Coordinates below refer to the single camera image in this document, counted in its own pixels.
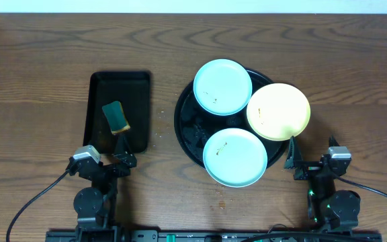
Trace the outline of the green and yellow sponge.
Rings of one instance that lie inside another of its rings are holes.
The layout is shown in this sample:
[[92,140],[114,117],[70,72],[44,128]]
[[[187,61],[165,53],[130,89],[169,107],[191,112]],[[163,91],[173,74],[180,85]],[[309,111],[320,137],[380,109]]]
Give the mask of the green and yellow sponge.
[[104,105],[102,111],[113,135],[123,133],[130,129],[130,125],[124,115],[122,104],[119,101]]

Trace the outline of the yellow plate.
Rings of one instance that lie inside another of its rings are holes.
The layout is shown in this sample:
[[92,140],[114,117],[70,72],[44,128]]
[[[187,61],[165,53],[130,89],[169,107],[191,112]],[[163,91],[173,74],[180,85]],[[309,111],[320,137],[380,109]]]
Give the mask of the yellow plate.
[[247,105],[247,121],[259,136],[273,141],[298,136],[310,120],[307,97],[293,85],[273,83],[258,89]]

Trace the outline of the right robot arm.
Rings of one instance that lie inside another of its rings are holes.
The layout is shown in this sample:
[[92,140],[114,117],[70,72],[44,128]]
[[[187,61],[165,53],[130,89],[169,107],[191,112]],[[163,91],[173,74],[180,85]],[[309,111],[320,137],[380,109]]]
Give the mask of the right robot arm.
[[327,153],[318,161],[303,160],[294,137],[290,138],[285,169],[294,170],[295,180],[308,182],[308,217],[315,222],[313,231],[350,233],[358,225],[361,198],[351,190],[336,190],[335,179],[346,174],[351,163],[347,147],[329,138]]

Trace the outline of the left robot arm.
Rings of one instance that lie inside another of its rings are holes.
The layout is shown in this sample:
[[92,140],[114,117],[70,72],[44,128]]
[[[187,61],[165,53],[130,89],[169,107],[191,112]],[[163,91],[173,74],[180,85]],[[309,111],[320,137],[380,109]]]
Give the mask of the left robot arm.
[[67,172],[91,182],[77,193],[73,207],[77,213],[75,241],[128,241],[129,232],[116,223],[118,179],[130,175],[136,157],[127,138],[121,134],[112,156],[115,163],[105,165],[92,145],[81,147],[69,158]]

